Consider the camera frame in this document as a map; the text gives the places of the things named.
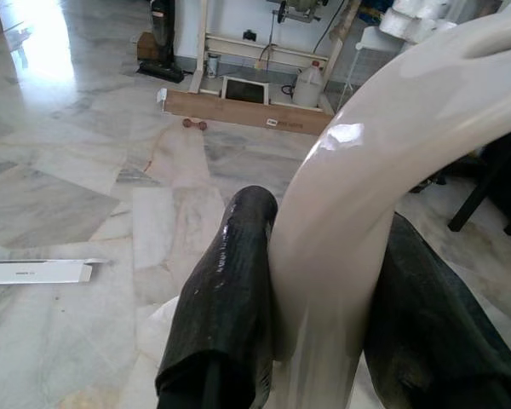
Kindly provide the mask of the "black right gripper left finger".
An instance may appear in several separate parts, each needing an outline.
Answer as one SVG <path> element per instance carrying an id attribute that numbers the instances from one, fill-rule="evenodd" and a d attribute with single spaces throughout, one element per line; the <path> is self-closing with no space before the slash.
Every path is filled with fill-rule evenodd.
<path id="1" fill-rule="evenodd" d="M 229 201 L 181 289 L 155 379 L 159 408 L 262 408 L 273 372 L 267 244 L 277 214 L 264 187 Z"/>

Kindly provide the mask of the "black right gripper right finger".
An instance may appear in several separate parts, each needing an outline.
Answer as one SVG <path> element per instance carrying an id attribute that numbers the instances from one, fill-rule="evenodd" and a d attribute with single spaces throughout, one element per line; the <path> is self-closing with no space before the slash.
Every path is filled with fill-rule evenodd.
<path id="1" fill-rule="evenodd" d="M 473 293 L 395 214 L 364 342 L 386 408 L 511 408 L 511 350 Z"/>

